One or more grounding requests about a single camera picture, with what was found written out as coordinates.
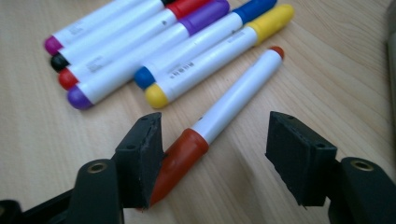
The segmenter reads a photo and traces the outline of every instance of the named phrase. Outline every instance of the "wood grain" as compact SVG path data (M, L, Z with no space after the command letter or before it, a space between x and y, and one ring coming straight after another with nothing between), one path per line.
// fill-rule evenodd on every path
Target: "wood grain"
M232 7L246 1L230 0ZM43 40L105 0L0 0L0 199L29 209L73 188L79 167L110 158L154 110L132 82L86 111L73 109ZM177 187L126 223L329 223L299 207L265 156L270 111L293 115L338 146L337 160L379 164L396 181L385 13L390 0L279 0L295 7L281 32L250 49L163 112L168 148L267 48L284 64Z

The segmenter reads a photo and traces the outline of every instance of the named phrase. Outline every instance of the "marker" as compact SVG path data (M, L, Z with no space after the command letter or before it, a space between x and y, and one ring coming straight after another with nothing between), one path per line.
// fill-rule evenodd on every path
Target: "marker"
M87 109L108 94L134 78L141 62L153 53L161 53L189 38L207 25L228 13L230 5L214 0L200 7L169 29L151 38L144 45L129 52L116 62L95 73L86 82L80 82L67 93L69 103L76 109Z
M151 194L150 205L163 199L190 168L209 150L209 145L242 110L282 64L284 52L272 47L226 93L165 151L163 165Z
M167 29L180 20L191 14L197 8L208 3L210 0L177 0L166 6L166 9L157 13L150 19L140 23L131 30L116 37L101 48L90 52L83 52L85 58L81 61L81 56L76 59L68 59L68 65L59 74L59 82L62 87L69 90L78 82L84 82L93 73L116 61L125 53L133 50L139 44Z
M282 29L293 14L292 6L280 5L247 23L239 32L149 86L145 91L148 103L154 108L168 105L247 49L260 45L264 39Z
M143 67L134 75L135 83L144 90L154 83L161 74L169 72L172 68L213 47L222 39L242 28L245 23L256 19L274 7L275 3L276 0L249 1L174 48L146 59L143 62Z
M117 0L107 3L47 38L44 41L44 48L50 55L55 55L59 49L69 46L79 37L87 34L106 21L113 20L121 12L133 7L139 2L138 0Z
M96 29L84 35L67 48L60 49L50 60L52 68L55 69L55 71L60 71L66 68L70 63L80 62L89 55L91 51L101 48L117 36L163 9L164 3L162 0L142 1L135 7L124 11L117 18L108 21L100 27L96 27Z

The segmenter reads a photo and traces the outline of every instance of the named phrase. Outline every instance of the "purple marker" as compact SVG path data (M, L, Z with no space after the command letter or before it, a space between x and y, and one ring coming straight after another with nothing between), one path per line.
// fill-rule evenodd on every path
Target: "purple marker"
M50 55L55 55L59 49L69 46L79 37L89 33L101 24L113 20L121 12L128 10L139 2L139 0L116 0L107 3L47 38L44 42L44 48Z
M230 5L225 0L214 0L200 7L169 29L152 37L144 45L106 66L85 82L78 83L67 93L69 103L76 109L87 109L111 92L134 78L141 62L155 53L162 53L191 35L225 16Z

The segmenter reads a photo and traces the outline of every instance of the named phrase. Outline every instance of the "red marker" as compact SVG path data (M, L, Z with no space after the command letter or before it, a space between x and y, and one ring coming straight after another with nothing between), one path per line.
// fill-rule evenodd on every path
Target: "red marker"
M209 150L209 145L282 64L283 49L272 47L231 88L170 146L163 159L150 205L163 199L190 168Z

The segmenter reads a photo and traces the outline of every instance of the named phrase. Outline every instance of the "marker cap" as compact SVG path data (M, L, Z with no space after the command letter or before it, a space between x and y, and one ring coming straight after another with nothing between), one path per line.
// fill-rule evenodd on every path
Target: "marker cap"
M194 10L203 6L209 1L210 0L177 0L166 7L175 14L178 20L180 20L181 18L190 15Z
M215 0L200 7L179 22L186 27L190 35L194 35L207 25L223 17L229 10L230 4L227 1Z
M163 199L190 168L209 150L209 144L193 129L186 129L163 157L150 205Z
M62 49L64 46L59 42L55 36L50 36L44 41L44 48L50 55L55 55L58 53L59 49Z
M88 109L93 103L84 95L78 86L74 86L67 93L67 100L75 109Z
M242 19L242 23L245 24L273 8L275 4L276 0L251 0L241 7L234 9L233 12L238 14Z
M260 45L263 40L285 27L293 16L294 8L284 4L274 7L256 20L249 22L247 26L255 30L258 37L256 45Z
M78 83L78 79L76 79L67 67L59 73L58 81L67 91Z
M279 54L279 56L282 58L282 60L285 59L285 51L283 51L283 49L281 47L278 46L272 46L271 48L269 48L273 51L275 51L276 53Z
M140 89L145 90L147 87L155 82L155 78L147 69L147 67L144 66L137 70L134 74L134 82L137 84L138 87L140 87Z
M60 53L53 55L52 58L50 59L50 65L57 72L66 68L66 66L69 64L70 63L66 60L66 58Z
M161 87L155 83L146 89L145 97L148 101L148 104L151 105L153 108L159 109L169 104L168 98L166 97L165 93L163 93Z

